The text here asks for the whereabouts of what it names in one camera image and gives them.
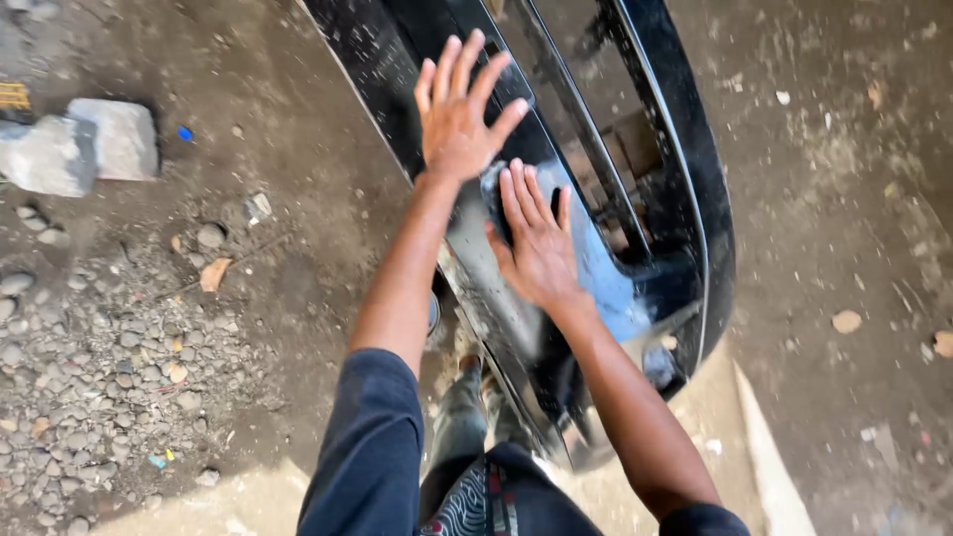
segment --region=patterned fabric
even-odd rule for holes
[[[424,536],[486,534],[486,468],[473,464],[447,493],[440,510],[420,528]]]

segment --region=concrete ground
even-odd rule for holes
[[[784,526],[765,494],[767,473],[752,461],[733,362],[817,534],[950,532],[953,361],[930,344],[953,315],[945,210],[953,5],[672,0],[669,8],[728,172],[739,254],[724,353],[674,409],[753,533]],[[558,9],[548,16],[559,18]],[[249,270],[230,272],[216,295],[181,296],[240,310],[249,339],[272,350],[259,396],[216,408],[212,447],[186,453],[174,472],[124,468],[116,490],[71,503],[71,515],[94,518],[103,534],[288,533],[348,325],[408,191],[386,146],[291,0],[77,0],[42,24],[0,8],[0,46],[0,78],[27,84],[37,116],[61,113],[76,96],[149,106],[164,169],[155,183],[38,199],[71,231],[68,252],[36,250],[0,211],[0,269],[29,267],[62,287],[72,266],[116,241],[168,243],[208,220],[242,228],[241,199],[258,191],[275,208],[274,221],[243,235]],[[602,75],[580,83],[611,84]],[[194,144],[175,136],[177,125],[194,130]],[[4,207],[30,199],[0,194]],[[163,289],[195,279],[187,263],[170,265]],[[832,328],[843,309],[861,314],[857,332]],[[444,364],[437,352],[429,359]],[[428,407],[438,381],[431,370],[422,383]],[[862,437],[885,425],[892,441]],[[211,494],[192,478],[204,464],[222,471]],[[558,479],[607,533],[650,534],[619,477],[609,466]],[[166,500],[149,511],[141,497],[154,491]],[[41,534],[35,513],[6,507],[0,521],[11,534]]]

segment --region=dirt ground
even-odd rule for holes
[[[730,358],[754,387],[817,533],[953,530],[953,361],[930,351],[953,315],[953,5],[669,7],[728,171],[739,255]],[[49,290],[70,307],[113,299],[92,286],[74,294],[66,281],[82,268],[141,293],[129,311],[161,301],[200,326],[199,317],[231,310],[234,336],[261,356],[260,377],[250,373],[236,391],[227,387],[236,368],[209,375],[207,433],[185,434],[192,418],[171,420],[167,435],[144,432],[152,442],[112,489],[61,498],[56,527],[73,515],[134,519],[145,496],[194,493],[206,466],[228,479],[283,471],[290,460],[310,473],[348,326],[408,193],[310,19],[291,0],[76,0],[43,23],[0,7],[0,47],[0,81],[25,83],[37,117],[77,96],[149,107],[163,170],[153,183],[100,182],[82,199],[0,193],[0,275],[29,270],[32,293]],[[614,83],[604,74],[580,82],[602,92]],[[597,115],[625,112],[610,102]],[[258,192],[274,216],[249,228],[241,202]],[[25,202],[70,233],[68,250],[36,243],[12,210]],[[197,248],[207,222],[228,230],[221,252],[241,262],[215,294],[189,286],[198,271],[170,245],[180,235]],[[135,251],[142,257],[128,259]],[[113,273],[122,258],[138,271]],[[196,305],[204,312],[192,313]],[[850,335],[831,326],[844,309],[863,319]],[[425,408],[444,364],[438,353],[429,359],[441,366],[421,383]],[[703,392],[686,394],[698,406],[721,396],[711,382]],[[21,409],[0,405],[0,418]],[[882,442],[862,438],[885,424],[896,464]],[[146,452],[165,438],[198,447],[158,470]],[[38,511],[7,503],[0,525],[42,534]]]

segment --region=person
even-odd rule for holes
[[[432,470],[418,488],[424,425],[416,389],[437,252],[460,186],[488,166],[528,110],[518,99],[491,127],[483,123],[487,99],[510,62],[496,54],[471,86],[483,44],[479,31],[465,45],[451,37],[439,60],[425,60],[420,70],[415,96],[426,169],[354,326],[299,535],[598,534],[533,462],[519,426],[511,419],[509,430],[502,429],[508,406],[498,402],[498,388],[496,396],[492,388],[484,391],[497,399],[488,406],[497,408],[494,432],[502,441],[483,452],[486,423],[474,417],[476,358],[461,361],[441,402]],[[559,193],[554,214],[536,172],[514,159],[499,174],[513,248],[492,225],[486,232],[500,273],[569,342],[630,486],[660,521],[659,535],[747,535],[720,505],[699,452],[666,403],[578,285],[569,189]]]

